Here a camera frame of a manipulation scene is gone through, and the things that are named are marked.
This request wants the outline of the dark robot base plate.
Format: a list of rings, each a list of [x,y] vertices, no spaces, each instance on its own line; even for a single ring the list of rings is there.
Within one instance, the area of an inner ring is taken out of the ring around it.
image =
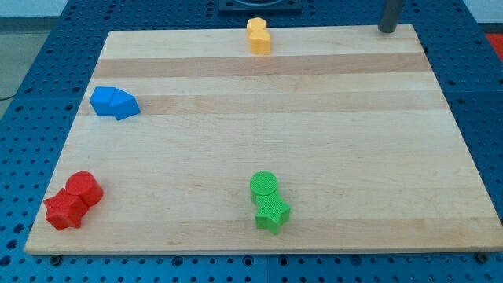
[[[302,0],[218,0],[220,12],[301,11]]]

